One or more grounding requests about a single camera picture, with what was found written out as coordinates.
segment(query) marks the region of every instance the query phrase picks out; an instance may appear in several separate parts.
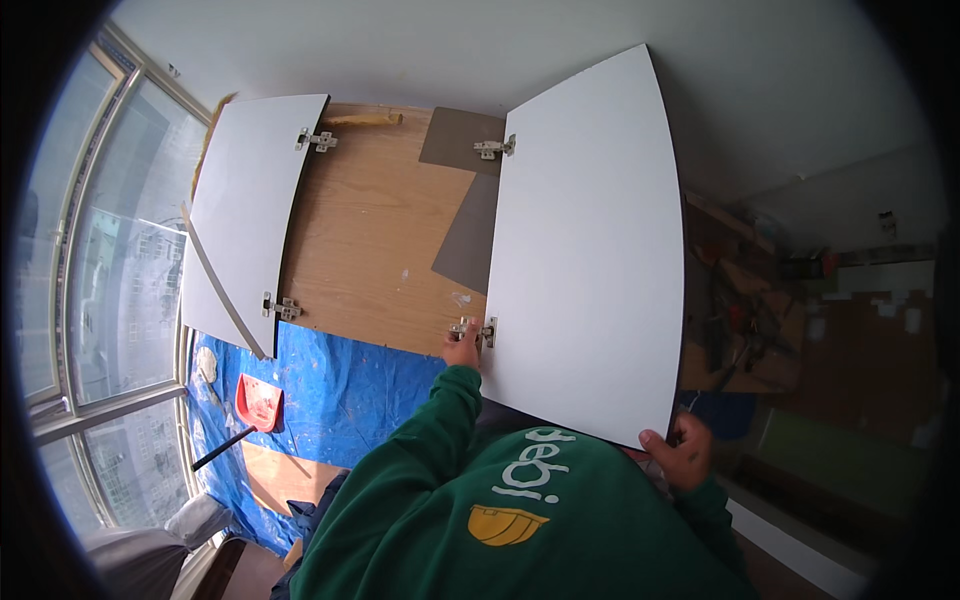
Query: white cabinet door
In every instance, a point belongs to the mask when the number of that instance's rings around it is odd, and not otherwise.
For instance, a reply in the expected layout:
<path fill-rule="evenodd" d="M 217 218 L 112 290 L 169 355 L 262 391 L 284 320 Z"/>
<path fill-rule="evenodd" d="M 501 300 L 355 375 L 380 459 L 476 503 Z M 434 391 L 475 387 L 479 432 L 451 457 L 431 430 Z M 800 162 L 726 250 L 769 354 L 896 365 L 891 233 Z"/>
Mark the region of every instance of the white cabinet door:
<path fill-rule="evenodd" d="M 300 173 L 313 146 L 295 149 L 300 130 L 320 125 L 326 94 L 231 103 L 207 147 L 190 221 L 210 266 L 266 356 L 276 356 L 276 313 L 264 317 L 263 294 L 276 300 L 280 261 Z M 250 349 L 218 298 L 192 243 L 183 263 L 183 323 Z"/>
<path fill-rule="evenodd" d="M 507 115 L 484 396 L 639 447 L 665 436 L 684 319 L 677 167 L 645 45 Z"/>

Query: hinge mounting plate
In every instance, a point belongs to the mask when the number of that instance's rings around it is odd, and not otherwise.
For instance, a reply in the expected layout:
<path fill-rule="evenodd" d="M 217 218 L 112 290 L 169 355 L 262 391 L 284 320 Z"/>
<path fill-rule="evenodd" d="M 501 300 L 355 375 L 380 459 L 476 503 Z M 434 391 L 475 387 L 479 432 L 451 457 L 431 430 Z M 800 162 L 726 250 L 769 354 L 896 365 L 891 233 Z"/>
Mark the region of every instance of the hinge mounting plate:
<path fill-rule="evenodd" d="M 280 299 L 280 304 L 271 300 L 270 292 L 263 293 L 263 310 L 260 314 L 269 317 L 270 313 L 279 313 L 283 321 L 293 321 L 303 310 L 290 298 Z"/>
<path fill-rule="evenodd" d="M 464 334 L 467 333 L 469 323 L 470 317 L 461 317 L 459 323 L 450 326 L 450 333 L 455 334 L 458 341 L 464 339 Z M 496 317 L 490 317 L 487 320 L 487 325 L 480 327 L 478 337 L 487 340 L 487 348 L 493 348 L 494 344 L 496 344 Z"/>
<path fill-rule="evenodd" d="M 297 136 L 297 143 L 294 144 L 294 150 L 301 150 L 305 146 L 316 144 L 317 152 L 326 152 L 327 148 L 333 148 L 337 145 L 337 138 L 333 132 L 320 132 L 320 135 L 310 135 L 310 128 L 304 127 Z"/>
<path fill-rule="evenodd" d="M 496 153 L 502 152 L 506 156 L 514 155 L 514 148 L 516 148 L 516 134 L 511 133 L 510 137 L 507 138 L 506 142 L 477 142 L 473 144 L 473 150 L 480 153 L 480 157 L 484 160 L 493 160 L 496 158 Z"/>

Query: person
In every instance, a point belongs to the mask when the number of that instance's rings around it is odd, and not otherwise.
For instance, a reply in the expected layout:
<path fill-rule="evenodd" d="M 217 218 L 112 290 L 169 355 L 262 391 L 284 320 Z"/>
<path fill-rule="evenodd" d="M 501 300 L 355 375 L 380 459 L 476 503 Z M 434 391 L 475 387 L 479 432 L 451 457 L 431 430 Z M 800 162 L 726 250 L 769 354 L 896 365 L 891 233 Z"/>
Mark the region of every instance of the person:
<path fill-rule="evenodd" d="M 638 436 L 672 503 L 607 442 L 480 427 L 478 329 L 447 334 L 428 401 L 342 482 L 293 598 L 756 597 L 699 420 L 677 416 L 676 447 Z"/>

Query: yellow hard hat logo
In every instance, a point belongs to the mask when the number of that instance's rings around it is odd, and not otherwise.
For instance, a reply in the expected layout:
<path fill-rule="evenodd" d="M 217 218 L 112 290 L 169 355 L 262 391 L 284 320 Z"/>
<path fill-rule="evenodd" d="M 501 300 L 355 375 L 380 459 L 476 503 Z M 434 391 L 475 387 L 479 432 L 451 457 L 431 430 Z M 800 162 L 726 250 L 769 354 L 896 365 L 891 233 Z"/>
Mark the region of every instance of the yellow hard hat logo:
<path fill-rule="evenodd" d="M 520 509 L 498 509 L 474 504 L 470 507 L 467 529 L 487 546 L 505 546 L 527 541 L 548 520 L 545 516 Z"/>

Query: hand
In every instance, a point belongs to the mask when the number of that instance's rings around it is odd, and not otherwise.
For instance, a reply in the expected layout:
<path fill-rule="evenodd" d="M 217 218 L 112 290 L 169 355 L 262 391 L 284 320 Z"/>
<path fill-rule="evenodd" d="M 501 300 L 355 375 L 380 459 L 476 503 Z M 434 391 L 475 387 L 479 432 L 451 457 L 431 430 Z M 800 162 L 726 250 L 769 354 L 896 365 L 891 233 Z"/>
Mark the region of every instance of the hand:
<path fill-rule="evenodd" d="M 677 415 L 673 430 L 680 434 L 680 443 L 675 448 L 651 429 L 640 433 L 640 445 L 663 469 L 668 484 L 681 492 L 692 492 L 710 474 L 713 435 L 701 420 L 687 412 Z"/>
<path fill-rule="evenodd" d="M 444 362 L 448 367 L 462 365 L 480 371 L 480 351 L 477 349 L 477 334 L 480 333 L 480 320 L 470 319 L 464 339 L 457 341 L 457 334 L 446 332 L 444 339 Z"/>

